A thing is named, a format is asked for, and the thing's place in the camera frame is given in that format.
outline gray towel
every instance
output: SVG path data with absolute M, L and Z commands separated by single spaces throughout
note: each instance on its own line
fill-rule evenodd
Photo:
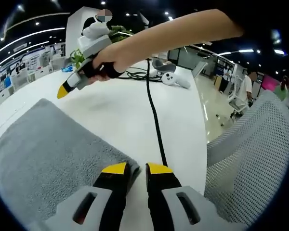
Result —
M 0 138 L 0 194 L 27 225 L 53 216 L 56 205 L 92 186 L 108 165 L 138 164 L 42 99 Z

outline green shirt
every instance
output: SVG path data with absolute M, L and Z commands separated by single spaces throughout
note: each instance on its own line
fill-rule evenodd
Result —
M 283 101 L 287 97 L 288 89 L 285 86 L 285 89 L 282 90 L 280 85 L 276 86 L 274 89 L 274 93 Z

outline gray mesh chair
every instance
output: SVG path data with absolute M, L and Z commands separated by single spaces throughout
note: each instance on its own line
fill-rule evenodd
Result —
M 265 91 L 220 137 L 208 144 L 204 196 L 219 215 L 250 225 L 272 200 L 289 163 L 289 109 Z

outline white table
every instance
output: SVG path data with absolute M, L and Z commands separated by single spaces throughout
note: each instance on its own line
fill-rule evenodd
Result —
M 136 64 L 146 69 L 145 61 Z M 204 193 L 207 169 L 207 138 L 198 91 L 190 70 L 177 67 L 176 74 L 191 83 L 190 89 L 150 83 L 158 114 L 168 165 L 181 184 Z M 89 131 L 135 159 L 142 172 L 127 196 L 120 230 L 150 231 L 145 164 L 162 163 L 154 118 L 145 81 L 112 79 L 97 82 L 56 98 L 70 73 L 44 76 L 21 88 L 0 105 L 0 136 L 39 99 L 53 102 Z

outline floor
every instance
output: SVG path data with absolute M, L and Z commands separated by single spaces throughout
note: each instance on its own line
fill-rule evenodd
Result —
M 221 94 L 214 87 L 214 83 L 208 77 L 199 75 L 195 78 L 202 112 L 205 119 L 208 142 L 220 136 L 223 131 L 232 125 L 227 118 L 233 112 L 233 108 L 228 104 L 228 96 Z

